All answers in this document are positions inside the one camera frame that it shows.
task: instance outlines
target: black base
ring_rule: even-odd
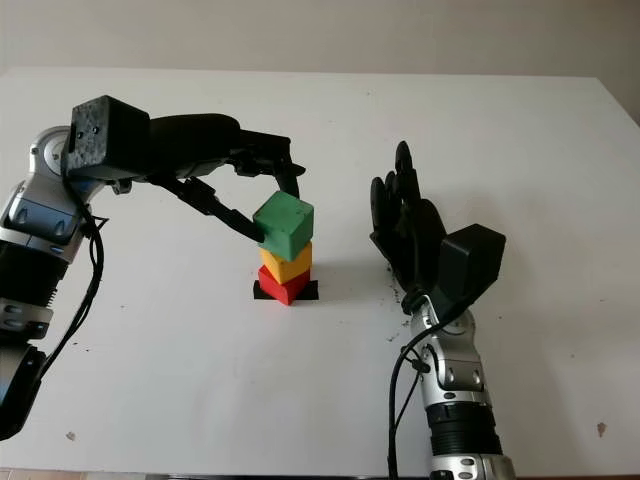
[[[254,300],[275,300],[271,295],[265,293],[260,288],[260,282],[253,282],[253,299]],[[319,300],[318,281],[311,280],[307,286],[298,294],[296,300]]]

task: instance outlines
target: black fingertip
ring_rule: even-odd
[[[387,173],[387,176],[384,179],[384,186],[387,189],[387,192],[392,192],[393,191],[393,181],[396,178],[396,172],[391,171],[389,173]]]
[[[374,230],[384,222],[384,212],[386,207],[386,193],[384,182],[380,177],[371,181],[371,219]]]
[[[396,148],[396,171],[400,173],[405,170],[411,170],[412,168],[413,162],[411,161],[409,145],[403,140],[398,144],[398,148]]]

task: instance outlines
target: wooden block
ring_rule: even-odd
[[[271,276],[282,285],[311,268],[311,242],[307,243],[293,262],[287,262],[281,256],[264,248],[260,249],[260,256],[262,257],[262,263],[269,269]]]
[[[289,262],[313,236],[313,206],[285,192],[271,195],[253,221],[265,235],[260,246]]]
[[[304,289],[304,287],[311,280],[311,270],[307,270],[302,275],[298,275],[292,280],[289,280],[284,285],[280,285],[273,275],[269,273],[269,269],[264,265],[258,270],[258,281],[260,282],[260,288],[271,295],[276,300],[279,300],[285,305],[291,305],[296,296]]]

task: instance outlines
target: yellow cube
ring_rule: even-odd
[[[307,243],[292,262],[264,248],[260,249],[260,256],[273,278],[282,285],[311,268],[311,242]]]

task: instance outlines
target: green cube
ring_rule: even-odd
[[[253,221],[264,232],[260,246],[291,262],[313,236],[313,205],[278,191],[253,214]]]

